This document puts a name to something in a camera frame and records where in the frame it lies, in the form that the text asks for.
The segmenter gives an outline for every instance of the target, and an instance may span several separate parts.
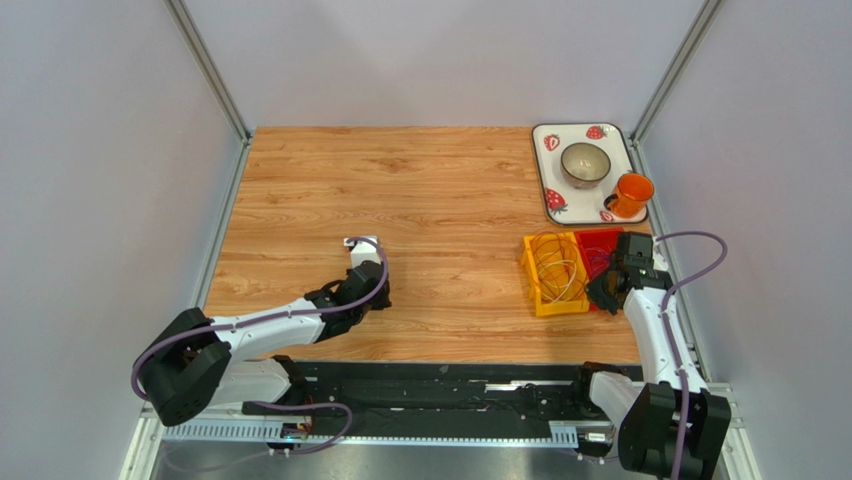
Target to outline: red basket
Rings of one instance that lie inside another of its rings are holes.
[[[580,247],[580,254],[583,257],[583,266],[586,267],[589,280],[592,280],[600,272],[606,270],[606,267],[609,265],[607,259],[612,254],[612,251],[615,250],[618,234],[623,231],[623,228],[607,228],[604,230],[574,232],[574,236],[577,239],[577,246]],[[598,309],[594,303],[589,302],[589,304],[590,311]]]

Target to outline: gray floor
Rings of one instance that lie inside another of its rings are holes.
[[[260,444],[182,442],[164,444],[169,461],[203,468],[262,452]],[[205,474],[175,471],[159,462],[152,479],[334,479],[334,480],[593,480],[649,479],[628,473],[618,462],[603,466],[579,462],[554,449],[479,447],[378,447],[337,445],[304,457],[264,456]]]

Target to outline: wooden table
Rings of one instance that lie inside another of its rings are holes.
[[[205,313],[289,303],[345,277],[375,234],[393,307],[300,359],[637,363],[623,315],[536,318],[520,266],[545,217],[529,128],[261,128]],[[648,232],[647,224],[635,230]]]

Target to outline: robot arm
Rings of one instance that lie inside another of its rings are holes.
[[[602,309],[611,313],[624,310],[636,335],[646,383],[638,391],[629,378],[615,373],[616,368],[587,364],[584,368],[592,373],[591,381],[585,383],[585,398],[615,425],[622,467],[668,477],[677,446],[680,419],[676,417],[683,393],[679,372],[683,370],[689,380],[689,405],[679,475],[710,479],[731,421],[730,405],[725,398],[710,394],[695,368],[674,297],[666,306],[672,333],[669,338],[662,307],[671,287],[669,274],[655,267],[651,236],[620,234],[610,267],[589,282],[587,293]],[[676,358],[683,365],[677,365]]]
[[[390,307],[390,285],[387,281],[380,285],[386,266],[381,264],[378,240],[359,238],[344,240],[352,262],[345,280],[331,282],[288,305],[237,317],[208,318],[198,308],[179,314],[152,346],[197,328],[219,330],[165,347],[139,368],[139,382],[163,425],[186,422],[209,405],[281,400],[300,376],[298,371],[287,357],[253,358],[342,335],[368,311]],[[373,297],[363,301],[378,287]]]

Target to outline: white tray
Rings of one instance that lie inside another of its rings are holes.
[[[587,137],[586,133],[592,127],[598,127],[605,136],[600,139]],[[533,129],[532,138],[541,182],[541,196],[544,209],[551,221],[557,225],[627,225],[645,220],[648,212],[644,208],[635,217],[621,218],[603,206],[604,199],[612,193],[618,179],[625,173],[633,171],[624,138],[615,125],[609,123],[539,125]],[[609,175],[595,188],[576,189],[562,176],[562,151],[568,145],[578,142],[591,143],[600,147],[609,155],[612,162]],[[558,193],[565,201],[565,205],[550,208],[553,205],[548,205],[548,190]]]

